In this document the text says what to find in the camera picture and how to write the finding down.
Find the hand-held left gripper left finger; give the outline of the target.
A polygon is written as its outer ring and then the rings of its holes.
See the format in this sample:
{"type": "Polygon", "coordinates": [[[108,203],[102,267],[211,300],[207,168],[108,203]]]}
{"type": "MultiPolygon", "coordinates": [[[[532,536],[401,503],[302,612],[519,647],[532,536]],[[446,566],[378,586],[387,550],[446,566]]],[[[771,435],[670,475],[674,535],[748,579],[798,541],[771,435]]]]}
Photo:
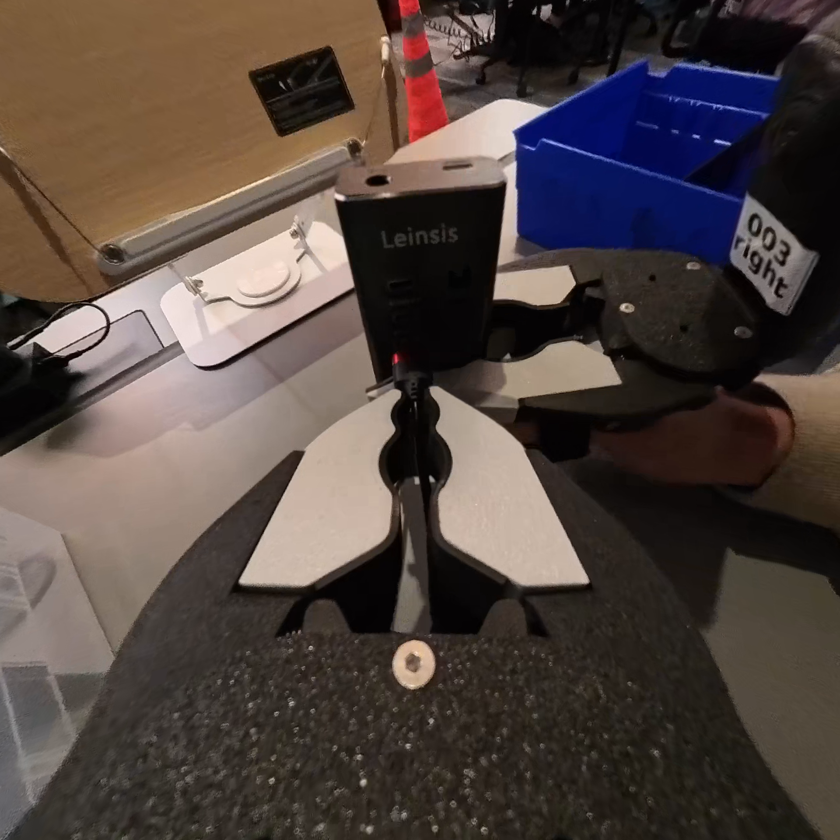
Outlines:
{"type": "Polygon", "coordinates": [[[391,389],[307,446],[238,579],[242,589],[323,589],[383,560],[405,570],[404,485],[416,485],[404,394],[391,389]]]}

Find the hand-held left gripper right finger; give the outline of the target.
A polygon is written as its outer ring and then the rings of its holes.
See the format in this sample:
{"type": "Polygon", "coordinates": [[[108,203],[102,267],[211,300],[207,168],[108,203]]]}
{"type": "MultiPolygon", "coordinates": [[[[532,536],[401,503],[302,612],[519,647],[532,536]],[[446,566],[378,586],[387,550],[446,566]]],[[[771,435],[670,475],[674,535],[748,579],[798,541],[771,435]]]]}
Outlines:
{"type": "Polygon", "coordinates": [[[525,448],[507,429],[441,387],[434,441],[442,479],[432,497],[436,544],[513,589],[584,589],[574,546],[525,448]]]}

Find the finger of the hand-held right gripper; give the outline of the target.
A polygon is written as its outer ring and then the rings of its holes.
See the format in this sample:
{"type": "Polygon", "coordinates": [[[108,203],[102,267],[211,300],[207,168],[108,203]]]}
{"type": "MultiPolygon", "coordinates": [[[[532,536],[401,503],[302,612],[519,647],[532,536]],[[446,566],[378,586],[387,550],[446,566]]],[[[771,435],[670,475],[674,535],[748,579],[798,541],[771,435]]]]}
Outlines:
{"type": "Polygon", "coordinates": [[[599,281],[580,282],[569,266],[501,272],[490,328],[517,337],[582,337],[594,330],[602,309],[599,281]]]}
{"type": "Polygon", "coordinates": [[[482,360],[459,372],[459,398],[488,414],[515,414],[537,396],[571,394],[622,383],[601,346],[574,340],[546,344],[519,359],[482,360]]]}

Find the black multi-port charger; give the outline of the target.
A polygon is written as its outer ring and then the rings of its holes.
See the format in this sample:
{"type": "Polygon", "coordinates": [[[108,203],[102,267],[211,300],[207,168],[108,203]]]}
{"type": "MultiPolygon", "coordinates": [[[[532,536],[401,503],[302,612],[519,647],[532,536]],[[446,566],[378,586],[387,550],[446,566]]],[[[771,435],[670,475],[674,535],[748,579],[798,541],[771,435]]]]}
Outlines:
{"type": "Polygon", "coordinates": [[[376,382],[487,348],[508,179],[486,156],[349,165],[334,186],[376,382]]]}

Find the person's right forearm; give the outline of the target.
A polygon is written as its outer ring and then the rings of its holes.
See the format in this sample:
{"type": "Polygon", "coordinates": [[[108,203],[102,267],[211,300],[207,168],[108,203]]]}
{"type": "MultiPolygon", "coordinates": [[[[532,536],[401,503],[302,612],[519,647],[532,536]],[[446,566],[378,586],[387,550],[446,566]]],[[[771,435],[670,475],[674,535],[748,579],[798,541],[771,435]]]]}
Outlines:
{"type": "Polygon", "coordinates": [[[793,443],[768,479],[723,493],[767,511],[839,533],[839,366],[809,375],[766,374],[738,396],[785,408],[793,443]]]}

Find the person's right hand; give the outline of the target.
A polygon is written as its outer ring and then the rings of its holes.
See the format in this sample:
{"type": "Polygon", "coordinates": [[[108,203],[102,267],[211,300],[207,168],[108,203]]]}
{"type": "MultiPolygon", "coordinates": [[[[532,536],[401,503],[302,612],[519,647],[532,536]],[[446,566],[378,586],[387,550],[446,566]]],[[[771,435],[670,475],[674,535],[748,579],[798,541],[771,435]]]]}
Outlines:
{"type": "Polygon", "coordinates": [[[782,402],[719,392],[702,408],[629,432],[594,432],[591,447],[635,476],[679,487],[756,488],[791,452],[795,421],[782,402]]]}

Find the blue plastic bin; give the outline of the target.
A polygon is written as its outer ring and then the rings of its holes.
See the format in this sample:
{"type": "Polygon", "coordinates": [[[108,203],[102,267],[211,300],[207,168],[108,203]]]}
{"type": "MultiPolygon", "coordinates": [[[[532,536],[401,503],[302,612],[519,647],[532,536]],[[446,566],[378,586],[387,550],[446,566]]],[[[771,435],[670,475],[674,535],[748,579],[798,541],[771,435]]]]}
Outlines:
{"type": "Polygon", "coordinates": [[[639,60],[524,123],[518,235],[544,249],[726,261],[779,78],[639,60]]]}

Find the orange traffic cone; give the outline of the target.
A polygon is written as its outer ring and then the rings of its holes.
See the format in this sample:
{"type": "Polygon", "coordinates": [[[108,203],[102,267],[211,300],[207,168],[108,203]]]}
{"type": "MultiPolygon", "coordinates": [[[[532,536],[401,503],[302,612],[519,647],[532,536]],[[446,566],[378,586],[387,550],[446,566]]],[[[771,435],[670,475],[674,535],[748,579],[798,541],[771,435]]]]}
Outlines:
{"type": "Polygon", "coordinates": [[[408,139],[417,142],[448,125],[418,1],[399,1],[408,117],[408,139]]]}

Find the black office chair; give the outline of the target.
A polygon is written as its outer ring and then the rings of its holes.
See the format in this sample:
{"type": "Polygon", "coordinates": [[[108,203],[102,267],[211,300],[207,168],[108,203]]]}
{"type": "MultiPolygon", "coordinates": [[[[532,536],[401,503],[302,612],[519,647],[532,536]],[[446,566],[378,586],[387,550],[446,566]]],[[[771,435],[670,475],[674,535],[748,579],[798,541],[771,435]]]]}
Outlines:
{"type": "Polygon", "coordinates": [[[484,87],[489,69],[507,62],[518,68],[516,94],[525,98],[528,73],[539,55],[550,67],[569,65],[566,82],[576,85],[585,67],[607,62],[609,28],[618,8],[627,11],[628,2],[489,2],[495,28],[476,85],[484,87]]]}

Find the clear plastic bin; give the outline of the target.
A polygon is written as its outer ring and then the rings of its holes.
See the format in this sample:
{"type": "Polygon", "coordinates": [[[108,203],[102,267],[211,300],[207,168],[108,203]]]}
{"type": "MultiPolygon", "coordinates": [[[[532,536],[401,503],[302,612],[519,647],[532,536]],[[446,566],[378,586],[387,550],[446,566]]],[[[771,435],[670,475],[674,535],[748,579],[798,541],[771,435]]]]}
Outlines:
{"type": "Polygon", "coordinates": [[[84,727],[113,651],[62,535],[1,511],[2,678],[16,711],[40,714],[50,688],[73,734],[84,727]]]}

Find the small black display device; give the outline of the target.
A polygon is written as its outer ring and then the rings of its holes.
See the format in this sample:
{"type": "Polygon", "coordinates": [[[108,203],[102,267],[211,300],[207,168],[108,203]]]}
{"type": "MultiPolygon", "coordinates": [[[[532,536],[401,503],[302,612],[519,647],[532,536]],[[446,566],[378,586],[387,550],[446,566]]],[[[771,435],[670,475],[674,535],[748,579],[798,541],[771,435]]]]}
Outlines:
{"type": "Polygon", "coordinates": [[[88,376],[76,363],[87,352],[56,353],[37,342],[2,346],[2,455],[77,409],[88,376]]]}

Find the wooden book stand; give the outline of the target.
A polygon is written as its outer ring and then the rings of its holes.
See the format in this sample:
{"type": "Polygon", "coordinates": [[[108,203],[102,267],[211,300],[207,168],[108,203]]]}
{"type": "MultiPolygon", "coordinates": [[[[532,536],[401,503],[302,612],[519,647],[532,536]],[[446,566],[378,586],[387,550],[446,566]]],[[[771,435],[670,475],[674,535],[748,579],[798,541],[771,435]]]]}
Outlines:
{"type": "Polygon", "coordinates": [[[377,2],[1,3],[2,292],[91,299],[163,266],[215,368],[351,289],[310,195],[407,141],[377,2]]]}

